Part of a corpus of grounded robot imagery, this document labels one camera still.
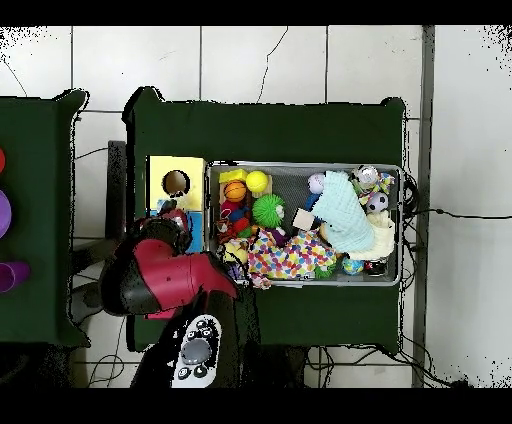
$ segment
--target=gray plastic bin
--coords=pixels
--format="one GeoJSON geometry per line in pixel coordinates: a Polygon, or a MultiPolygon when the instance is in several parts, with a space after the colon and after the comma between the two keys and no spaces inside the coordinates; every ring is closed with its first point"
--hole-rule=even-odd
{"type": "MultiPolygon", "coordinates": [[[[209,192],[209,199],[206,199],[205,219],[205,246],[206,249],[215,252],[217,250],[217,240],[214,234],[214,221],[219,219],[219,174],[234,169],[245,169],[247,172],[254,170],[263,171],[272,175],[272,192],[281,196],[285,201],[285,217],[281,227],[291,234],[293,227],[292,221],[297,208],[304,208],[307,197],[309,196],[308,178],[311,174],[317,172],[345,171],[349,173],[361,164],[340,164],[340,163],[291,163],[291,162],[231,162],[230,165],[222,162],[213,162],[206,165],[205,175],[206,184],[209,192]]],[[[380,277],[371,277],[367,274],[351,276],[345,274],[341,268],[328,280],[315,279],[294,279],[294,280],[273,280],[276,286],[302,287],[305,285],[321,286],[393,286],[402,274],[402,205],[403,205],[403,177],[402,170],[394,165],[376,165],[374,166],[383,172],[387,172],[395,177],[395,184],[391,186],[389,198],[389,210],[391,218],[395,222],[395,250],[390,255],[387,266],[387,273],[380,277]]]]}

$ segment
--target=dark green table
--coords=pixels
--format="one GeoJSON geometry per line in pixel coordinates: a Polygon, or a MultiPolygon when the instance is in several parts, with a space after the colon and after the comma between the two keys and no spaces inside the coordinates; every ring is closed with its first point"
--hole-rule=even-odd
{"type": "MultiPolygon", "coordinates": [[[[145,214],[145,158],[150,155],[195,156],[206,161],[401,166],[404,111],[400,99],[386,99],[381,105],[307,107],[164,102],[153,88],[141,88],[123,113],[135,188],[133,200],[127,199],[127,212],[145,214]]],[[[379,343],[396,353],[398,289],[397,284],[389,288],[272,287],[258,291],[261,342],[379,343]]],[[[136,347],[156,342],[164,324],[136,317],[136,347]]]]}
{"type": "Polygon", "coordinates": [[[0,294],[0,342],[88,345],[68,319],[71,230],[71,136],[86,93],[53,100],[0,98],[0,188],[13,217],[0,239],[0,261],[30,264],[30,278],[0,294]]]}

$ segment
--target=green spiky ball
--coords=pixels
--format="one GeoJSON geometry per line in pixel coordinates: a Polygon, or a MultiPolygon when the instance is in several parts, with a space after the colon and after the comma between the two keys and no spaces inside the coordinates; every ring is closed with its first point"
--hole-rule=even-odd
{"type": "Polygon", "coordinates": [[[284,201],[276,194],[265,194],[254,202],[252,215],[258,225],[267,228],[277,228],[282,219],[276,212],[276,207],[281,205],[284,209],[284,201]]]}

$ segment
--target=purple cup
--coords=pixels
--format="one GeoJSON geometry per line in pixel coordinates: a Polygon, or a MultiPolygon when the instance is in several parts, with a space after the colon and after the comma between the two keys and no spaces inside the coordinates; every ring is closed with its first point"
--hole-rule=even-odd
{"type": "Polygon", "coordinates": [[[2,238],[11,225],[11,204],[5,193],[0,190],[0,238],[2,238]]]}
{"type": "Polygon", "coordinates": [[[25,262],[0,262],[0,293],[5,293],[23,283],[30,275],[25,262]]]}

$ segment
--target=teal towel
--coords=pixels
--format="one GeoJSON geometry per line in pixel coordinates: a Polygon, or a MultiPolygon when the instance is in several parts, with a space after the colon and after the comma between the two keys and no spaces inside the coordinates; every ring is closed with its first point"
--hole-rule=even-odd
{"type": "Polygon", "coordinates": [[[326,172],[324,191],[312,213],[326,222],[327,241],[336,251],[373,247],[372,226],[345,172],[326,172]]]}

